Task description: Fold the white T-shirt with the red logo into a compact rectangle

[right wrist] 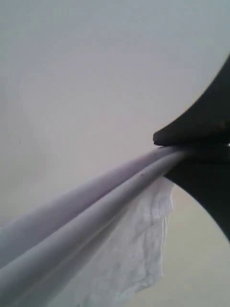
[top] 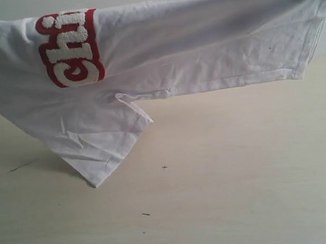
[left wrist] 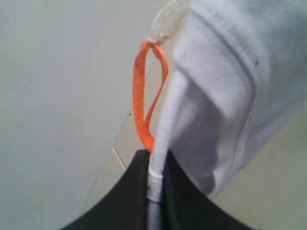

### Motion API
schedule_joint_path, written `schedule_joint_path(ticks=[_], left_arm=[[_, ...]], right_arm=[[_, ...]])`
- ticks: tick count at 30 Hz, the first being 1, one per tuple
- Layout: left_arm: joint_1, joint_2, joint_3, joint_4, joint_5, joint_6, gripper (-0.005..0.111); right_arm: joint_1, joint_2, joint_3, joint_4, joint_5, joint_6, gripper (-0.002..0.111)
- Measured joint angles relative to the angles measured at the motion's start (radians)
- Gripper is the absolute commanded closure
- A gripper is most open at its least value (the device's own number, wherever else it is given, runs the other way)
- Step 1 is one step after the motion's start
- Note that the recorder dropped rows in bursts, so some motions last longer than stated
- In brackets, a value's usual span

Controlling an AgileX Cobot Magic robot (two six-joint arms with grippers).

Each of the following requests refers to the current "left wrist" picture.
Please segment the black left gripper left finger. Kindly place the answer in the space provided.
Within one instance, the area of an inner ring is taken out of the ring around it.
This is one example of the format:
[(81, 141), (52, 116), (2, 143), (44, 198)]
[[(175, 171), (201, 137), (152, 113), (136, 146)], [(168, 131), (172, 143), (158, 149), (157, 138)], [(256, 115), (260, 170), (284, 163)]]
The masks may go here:
[(64, 230), (146, 230), (149, 152), (138, 150), (113, 188)]

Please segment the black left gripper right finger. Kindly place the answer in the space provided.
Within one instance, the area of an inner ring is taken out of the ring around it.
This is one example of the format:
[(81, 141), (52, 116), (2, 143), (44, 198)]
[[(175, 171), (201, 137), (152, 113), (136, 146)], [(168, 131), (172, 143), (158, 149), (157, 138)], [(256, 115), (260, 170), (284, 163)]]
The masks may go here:
[(187, 177), (171, 151), (163, 173), (163, 230), (252, 229), (208, 199)]

